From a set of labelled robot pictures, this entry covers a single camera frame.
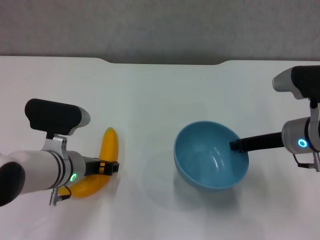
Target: blue led light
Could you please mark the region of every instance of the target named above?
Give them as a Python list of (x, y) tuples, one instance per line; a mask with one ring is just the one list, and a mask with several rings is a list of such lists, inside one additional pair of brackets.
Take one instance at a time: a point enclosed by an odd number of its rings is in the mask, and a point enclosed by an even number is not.
[(298, 140), (298, 144), (299, 144), (299, 146), (302, 147), (302, 148), (308, 147), (308, 143), (307, 143), (307, 141), (304, 140), (304, 139), (299, 139), (299, 140)]

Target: green led light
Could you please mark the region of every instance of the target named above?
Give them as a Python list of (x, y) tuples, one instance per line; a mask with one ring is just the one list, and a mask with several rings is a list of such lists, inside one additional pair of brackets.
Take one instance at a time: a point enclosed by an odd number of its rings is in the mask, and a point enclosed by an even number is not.
[(76, 173), (72, 174), (72, 176), (70, 177), (70, 182), (72, 182), (73, 180), (75, 180), (76, 177), (77, 177), (77, 174), (76, 174)]

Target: white table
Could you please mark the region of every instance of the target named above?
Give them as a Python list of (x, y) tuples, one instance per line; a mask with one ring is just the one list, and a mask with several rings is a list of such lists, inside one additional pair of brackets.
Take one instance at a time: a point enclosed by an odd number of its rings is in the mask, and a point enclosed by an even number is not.
[[(284, 148), (249, 153), (244, 180), (220, 193), (198, 192), (178, 175), (174, 140), (199, 120), (240, 137), (280, 132), (307, 117), (308, 100), (272, 88), (306, 61), (227, 61), (219, 65), (113, 64), (97, 58), (0, 57), (0, 152), (40, 150), (31, 98), (80, 106), (91, 123), (68, 137), (69, 150), (97, 157), (103, 133), (119, 137), (120, 169), (100, 192), (49, 207), (50, 190), (0, 208), (3, 240), (318, 240), (320, 174), (298, 168)], [(299, 155), (312, 162), (312, 155)]]

